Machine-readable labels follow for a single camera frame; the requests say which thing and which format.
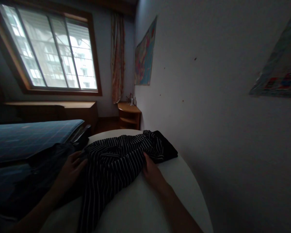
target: wall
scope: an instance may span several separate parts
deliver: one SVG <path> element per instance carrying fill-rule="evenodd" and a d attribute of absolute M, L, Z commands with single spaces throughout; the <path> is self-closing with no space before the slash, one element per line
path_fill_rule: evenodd
<path fill-rule="evenodd" d="M 93 4 L 80 4 L 75 1 L 58 0 L 56 2 L 90 11 L 93 14 L 96 36 L 100 80 L 102 96 L 56 96 L 56 95 L 24 95 L 16 80 L 8 68 L 0 51 L 0 84 L 2 85 L 8 100 L 38 101 L 38 100 L 72 100 L 72 101 L 98 101 L 99 117 L 111 117 L 118 115 L 117 106 L 112 104 L 111 97 L 111 11 Z M 125 28 L 125 81 L 124 94 L 129 95 L 133 91 L 133 48 L 134 48 L 134 21 L 129 17 L 124 18 Z"/>
<path fill-rule="evenodd" d="M 142 129 L 191 167 L 214 232 L 291 232 L 291 99 L 248 95 L 291 0 L 140 0 L 135 45 L 158 14 Z"/>

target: plaid blanket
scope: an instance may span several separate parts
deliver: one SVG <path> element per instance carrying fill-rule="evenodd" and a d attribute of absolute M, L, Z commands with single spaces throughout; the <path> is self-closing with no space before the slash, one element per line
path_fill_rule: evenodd
<path fill-rule="evenodd" d="M 33 154 L 65 143 L 83 120 L 0 125 L 0 162 L 27 159 Z"/>

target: wooden floor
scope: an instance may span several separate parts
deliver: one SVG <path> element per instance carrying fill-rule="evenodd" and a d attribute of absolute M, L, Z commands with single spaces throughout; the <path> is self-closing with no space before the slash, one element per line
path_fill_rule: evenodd
<path fill-rule="evenodd" d="M 120 129 L 118 117 L 98 118 L 98 123 L 94 134 Z"/>

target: window pane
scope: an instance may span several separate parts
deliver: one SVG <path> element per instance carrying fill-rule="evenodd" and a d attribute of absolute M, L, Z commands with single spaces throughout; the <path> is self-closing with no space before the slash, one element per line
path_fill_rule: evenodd
<path fill-rule="evenodd" d="M 47 86 L 67 87 L 47 17 L 21 9 L 19 12 Z"/>
<path fill-rule="evenodd" d="M 45 86 L 41 73 L 39 71 L 36 60 L 33 56 L 28 40 L 24 34 L 20 20 L 17 16 L 15 8 L 0 5 L 1 14 L 11 33 L 14 43 L 27 69 L 29 77 L 34 86 Z"/>
<path fill-rule="evenodd" d="M 68 22 L 67 27 L 80 86 L 97 89 L 88 28 Z"/>
<path fill-rule="evenodd" d="M 59 47 L 60 56 L 64 63 L 64 69 L 69 87 L 79 88 L 77 76 L 72 61 L 72 54 L 69 46 L 68 36 L 65 29 L 65 23 L 61 19 L 51 19 L 54 32 Z"/>

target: building window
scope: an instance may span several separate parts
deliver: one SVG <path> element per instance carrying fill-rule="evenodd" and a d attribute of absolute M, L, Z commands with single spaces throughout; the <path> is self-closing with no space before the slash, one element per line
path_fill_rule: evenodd
<path fill-rule="evenodd" d="M 83 83 L 86 88 L 90 88 L 90 83 Z"/>
<path fill-rule="evenodd" d="M 87 69 L 82 68 L 81 70 L 82 70 L 83 76 L 87 76 Z"/>
<path fill-rule="evenodd" d="M 30 89 L 99 92 L 88 20 L 52 14 L 47 7 L 45 12 L 37 9 L 0 4 L 3 28 L 25 68 Z"/>

